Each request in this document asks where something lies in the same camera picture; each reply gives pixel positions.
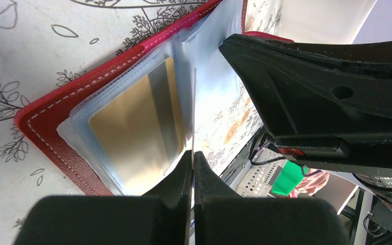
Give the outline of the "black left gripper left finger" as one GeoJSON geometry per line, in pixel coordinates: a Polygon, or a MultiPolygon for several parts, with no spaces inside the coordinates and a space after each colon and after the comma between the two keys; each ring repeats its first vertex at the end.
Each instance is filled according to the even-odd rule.
{"type": "Polygon", "coordinates": [[[49,196],[29,212],[16,244],[188,244],[192,151],[142,196],[49,196]]]}

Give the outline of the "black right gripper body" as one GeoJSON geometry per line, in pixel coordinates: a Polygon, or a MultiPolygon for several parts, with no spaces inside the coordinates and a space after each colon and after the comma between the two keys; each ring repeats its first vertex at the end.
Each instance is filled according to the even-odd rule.
{"type": "Polygon", "coordinates": [[[275,137],[286,159],[311,168],[392,176],[392,135],[275,137]]]}

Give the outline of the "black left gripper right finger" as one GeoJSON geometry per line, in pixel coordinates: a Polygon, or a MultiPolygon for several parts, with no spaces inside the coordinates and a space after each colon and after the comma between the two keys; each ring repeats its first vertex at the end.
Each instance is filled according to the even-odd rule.
{"type": "Polygon", "coordinates": [[[312,198],[244,198],[194,154],[196,244],[348,244],[337,213],[312,198]]]}

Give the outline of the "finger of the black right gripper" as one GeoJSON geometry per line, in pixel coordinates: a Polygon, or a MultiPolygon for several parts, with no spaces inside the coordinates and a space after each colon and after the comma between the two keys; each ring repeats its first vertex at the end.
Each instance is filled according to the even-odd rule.
{"type": "Polygon", "coordinates": [[[219,51],[274,138],[392,141],[392,41],[290,43],[234,34],[219,51]]]}

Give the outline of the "gold credit card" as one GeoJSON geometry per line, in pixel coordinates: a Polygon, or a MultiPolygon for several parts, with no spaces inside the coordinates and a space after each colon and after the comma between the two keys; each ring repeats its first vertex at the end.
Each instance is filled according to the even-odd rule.
{"type": "Polygon", "coordinates": [[[185,142],[173,58],[162,58],[88,123],[122,194],[142,195],[153,188],[185,142]]]}

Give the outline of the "red leather card holder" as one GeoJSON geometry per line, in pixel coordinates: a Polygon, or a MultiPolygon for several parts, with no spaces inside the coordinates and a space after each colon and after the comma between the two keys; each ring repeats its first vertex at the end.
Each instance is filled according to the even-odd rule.
{"type": "Polygon", "coordinates": [[[19,111],[18,128],[87,195],[142,195],[194,134],[229,107],[241,80],[219,51],[252,31],[246,1],[208,1],[19,111]]]}

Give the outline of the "white card box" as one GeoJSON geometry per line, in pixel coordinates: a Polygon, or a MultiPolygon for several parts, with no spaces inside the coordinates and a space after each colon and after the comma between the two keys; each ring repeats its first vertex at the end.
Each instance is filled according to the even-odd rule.
{"type": "Polygon", "coordinates": [[[284,1],[278,36],[302,43],[351,44],[375,1],[284,1]]]}

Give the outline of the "floral patterned table mat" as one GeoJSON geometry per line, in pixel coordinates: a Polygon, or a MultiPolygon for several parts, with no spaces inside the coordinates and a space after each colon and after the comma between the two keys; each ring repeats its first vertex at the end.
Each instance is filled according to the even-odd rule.
{"type": "Polygon", "coordinates": [[[16,113],[161,31],[202,1],[0,1],[0,244],[37,200],[81,191],[15,126],[16,113]]]}

